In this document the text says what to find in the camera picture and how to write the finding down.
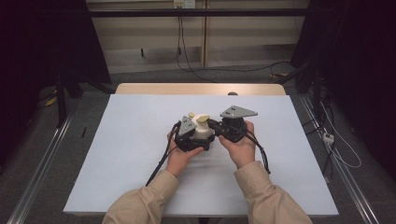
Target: metal rail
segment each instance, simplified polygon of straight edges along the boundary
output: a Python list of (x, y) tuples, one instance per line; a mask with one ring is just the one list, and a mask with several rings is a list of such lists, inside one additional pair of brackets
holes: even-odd
[(330, 9), (309, 8), (187, 8), (187, 9), (91, 9), (83, 10), (38, 10), (43, 16), (88, 16), (93, 18), (113, 17), (302, 17), (310, 14), (324, 14)]
[(35, 174), (33, 175), (20, 200), (18, 201), (7, 224), (22, 224), (26, 219), (27, 214), (32, 207), (32, 204), (35, 201), (35, 196), (40, 190), (41, 184), (43, 183), (47, 172), (50, 169), (53, 158), (55, 157), (56, 152), (60, 144), (62, 143), (62, 140), (64, 139), (64, 135), (67, 132), (70, 121), (74, 113), (76, 112), (77, 107), (78, 103), (72, 106), (72, 109), (69, 115), (66, 117), (64, 124), (60, 128), (56, 129), (55, 134), (53, 135), (52, 140), (47, 148), (47, 151), (43, 156), (43, 159), (35, 170)]
[[(314, 119), (315, 114), (312, 111), (312, 103), (306, 97), (300, 95), (300, 99), (303, 102), (305, 110), (314, 123), (315, 128), (319, 127), (318, 121)], [(318, 129), (318, 135), (321, 138), (322, 132)], [(330, 153), (329, 145), (326, 145), (326, 150)], [(334, 152), (337, 153), (337, 156), (341, 158), (337, 148), (334, 148)], [(367, 224), (379, 224), (378, 218), (375, 216), (375, 212), (370, 205), (370, 202), (367, 200), (367, 197), (364, 195), (361, 187), (359, 187), (358, 182), (356, 182), (355, 178), (353, 177), (352, 173), (350, 173), (348, 167), (339, 161), (337, 158), (334, 157), (332, 154), (332, 163), (334, 164), (335, 168), (337, 169), (338, 174), (341, 176), (347, 191), (349, 192), (353, 202), (355, 203), (356, 207), (358, 208), (359, 212), (361, 213), (361, 217), (363, 218), (364, 222)]]

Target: white table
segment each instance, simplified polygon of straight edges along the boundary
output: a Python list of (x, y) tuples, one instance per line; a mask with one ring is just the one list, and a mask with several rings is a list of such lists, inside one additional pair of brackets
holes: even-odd
[[(163, 89), (174, 91), (176, 88), (170, 88), (175, 87), (173, 85), (163, 85)], [(238, 92), (237, 85), (233, 89), (220, 84), (207, 85), (217, 85), (216, 90), (225, 88)], [(220, 120), (219, 113), (230, 105), (259, 113), (259, 116), (248, 119), (255, 124), (256, 136), (267, 153), (274, 184), (285, 189), (310, 216), (337, 215), (291, 100), (283, 94), (112, 95), (64, 211), (75, 215), (105, 213), (122, 193), (146, 184), (163, 155), (166, 134), (183, 115), (193, 111)], [(256, 160), (261, 159), (257, 150)], [(246, 215), (247, 204), (234, 180), (234, 171), (235, 166), (227, 150), (216, 139), (212, 148), (193, 158), (178, 178), (180, 186), (165, 206), (163, 215)]]

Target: cream-colored object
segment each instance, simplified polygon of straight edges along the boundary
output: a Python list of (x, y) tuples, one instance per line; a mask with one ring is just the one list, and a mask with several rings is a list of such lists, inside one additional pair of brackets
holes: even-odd
[(189, 118), (192, 119), (195, 116), (195, 114), (193, 112), (189, 113)]
[(210, 135), (214, 134), (215, 131), (210, 129), (207, 125), (207, 120), (210, 119), (210, 116), (205, 114), (195, 115), (191, 121), (196, 125), (194, 139), (207, 139)]

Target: beige sleeve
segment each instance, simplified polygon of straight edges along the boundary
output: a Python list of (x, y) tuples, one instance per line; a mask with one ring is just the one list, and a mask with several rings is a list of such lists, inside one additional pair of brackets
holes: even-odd
[(282, 188), (272, 184), (260, 161), (234, 173), (248, 206), (248, 222), (312, 223), (305, 211)]
[(161, 223), (163, 207), (177, 186), (173, 175), (160, 171), (147, 187), (120, 196), (108, 209), (103, 223)]

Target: gray floor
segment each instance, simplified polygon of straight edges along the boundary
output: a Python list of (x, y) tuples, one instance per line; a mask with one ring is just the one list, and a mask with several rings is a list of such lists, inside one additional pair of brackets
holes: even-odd
[[(251, 68), (260, 68), (260, 66), (232, 67), (232, 69)], [(292, 68), (285, 64), (276, 65), (273, 68), (274, 73), (288, 73), (291, 70)], [(212, 70), (201, 71), (197, 74), (216, 82), (226, 83), (266, 83), (270, 79), (269, 69), (248, 73)], [(121, 82), (205, 82), (192, 73), (180, 70), (119, 74), (112, 75), (112, 79), (113, 87)], [(85, 85), (83, 85), (83, 89), (85, 92), (81, 99), (67, 99), (68, 108), (73, 107), (73, 105), (77, 106), (76, 113), (35, 196), (35, 201), (27, 214), (25, 223), (100, 223), (102, 219), (100, 216), (74, 217), (62, 212), (108, 101), (108, 95), (104, 93)], [(301, 123), (310, 120), (300, 96), (293, 87), (293, 82), (287, 83), (285, 90), (293, 101)], [(350, 169), (351, 173), (374, 208), (379, 222), (396, 223), (396, 213), (394, 212), (396, 211), (395, 181), (370, 156), (359, 137), (353, 134), (352, 127), (337, 107), (336, 102), (333, 102), (332, 108), (337, 131), (357, 150), (362, 160), (362, 166), (357, 169)], [(18, 199), (28, 185), (35, 168), (40, 163), (50, 143), (50, 139), (54, 135), (56, 124), (56, 105), (37, 109), (30, 124), (29, 132), (24, 136), (16, 153), (10, 158), (3, 174), (0, 176), (0, 223), (7, 222), (11, 216)], [(304, 128), (308, 132), (314, 127), (309, 124), (305, 125)], [(319, 166), (322, 167), (326, 161), (327, 152), (316, 133), (309, 134), (307, 138), (317, 157)], [(336, 146), (345, 161), (356, 164), (356, 158), (350, 152), (350, 149), (341, 141), (338, 141), (337, 138)], [(330, 167), (328, 167), (325, 175), (330, 175)], [(365, 223), (355, 202), (350, 197), (346, 185), (335, 169), (333, 170), (332, 182), (328, 186), (340, 215), (336, 217), (316, 217), (313, 218), (314, 223)]]

